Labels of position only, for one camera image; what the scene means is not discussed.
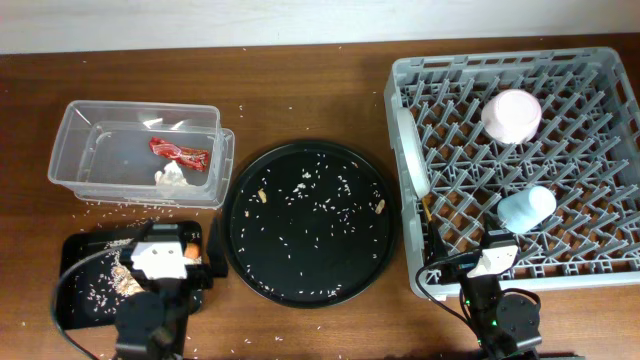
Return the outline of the orange carrot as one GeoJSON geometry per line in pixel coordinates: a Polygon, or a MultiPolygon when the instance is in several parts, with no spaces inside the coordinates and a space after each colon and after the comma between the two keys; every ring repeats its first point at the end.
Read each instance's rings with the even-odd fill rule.
{"type": "Polygon", "coordinates": [[[184,251],[184,257],[196,260],[201,257],[201,248],[196,243],[188,243],[184,251]]]}

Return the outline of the red snack wrapper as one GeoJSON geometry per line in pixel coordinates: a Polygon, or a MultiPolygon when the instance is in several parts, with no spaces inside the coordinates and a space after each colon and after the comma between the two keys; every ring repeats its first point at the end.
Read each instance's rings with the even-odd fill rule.
{"type": "Polygon", "coordinates": [[[175,161],[189,169],[204,172],[210,163],[210,153],[206,150],[175,145],[162,138],[152,137],[149,147],[155,155],[175,161]]]}

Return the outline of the white tissue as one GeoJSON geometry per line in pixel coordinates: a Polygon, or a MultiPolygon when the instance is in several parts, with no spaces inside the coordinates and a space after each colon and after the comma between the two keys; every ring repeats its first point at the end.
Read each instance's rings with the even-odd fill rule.
{"type": "Polygon", "coordinates": [[[171,161],[163,170],[157,171],[154,174],[154,179],[157,186],[189,186],[182,169],[176,161],[171,161]]]}

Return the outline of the grey plate with food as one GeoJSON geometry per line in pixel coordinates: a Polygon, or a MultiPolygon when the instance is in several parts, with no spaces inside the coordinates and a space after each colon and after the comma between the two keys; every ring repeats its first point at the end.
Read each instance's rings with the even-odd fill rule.
{"type": "Polygon", "coordinates": [[[396,112],[396,120],[411,184],[416,196],[422,199],[429,194],[431,184],[414,117],[408,109],[400,108],[396,112]]]}

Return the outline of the wooden chopstick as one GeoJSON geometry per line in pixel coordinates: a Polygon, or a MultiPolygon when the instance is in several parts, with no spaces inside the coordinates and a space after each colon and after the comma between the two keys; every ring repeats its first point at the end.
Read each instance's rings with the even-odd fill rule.
{"type": "Polygon", "coordinates": [[[424,211],[426,222],[427,223],[431,223],[432,222],[432,215],[431,215],[431,212],[429,210],[429,203],[428,203],[428,199],[427,199],[426,196],[421,199],[421,204],[422,204],[422,207],[423,207],[423,211],[424,211]]]}

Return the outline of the light blue cup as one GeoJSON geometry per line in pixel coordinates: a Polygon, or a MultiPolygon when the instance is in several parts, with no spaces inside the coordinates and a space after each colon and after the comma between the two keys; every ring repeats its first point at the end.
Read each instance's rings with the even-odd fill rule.
{"type": "Polygon", "coordinates": [[[556,198],[549,189],[534,186],[502,199],[497,215],[504,228],[524,234],[551,216],[556,207],[556,198]]]}

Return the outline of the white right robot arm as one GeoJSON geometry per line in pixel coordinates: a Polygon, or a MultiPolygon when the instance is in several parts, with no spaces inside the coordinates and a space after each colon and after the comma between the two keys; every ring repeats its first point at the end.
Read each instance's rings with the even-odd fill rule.
{"type": "Polygon", "coordinates": [[[437,300],[423,285],[419,290],[432,302],[461,320],[476,336],[487,359],[537,359],[541,301],[537,294],[518,288],[504,289],[499,277],[510,270],[519,256],[513,233],[501,229],[491,219],[478,247],[449,255],[435,225],[427,222],[429,257],[418,270],[437,270],[446,280],[460,285],[461,311],[453,311],[437,300]]]}

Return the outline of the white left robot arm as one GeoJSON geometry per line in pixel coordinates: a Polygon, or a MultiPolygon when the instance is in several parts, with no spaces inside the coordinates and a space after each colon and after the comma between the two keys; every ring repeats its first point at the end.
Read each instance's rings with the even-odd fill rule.
{"type": "Polygon", "coordinates": [[[227,274],[220,245],[204,242],[196,221],[76,234],[63,246],[50,316],[87,358],[69,330],[114,326],[117,359],[181,359],[190,315],[227,274]]]}

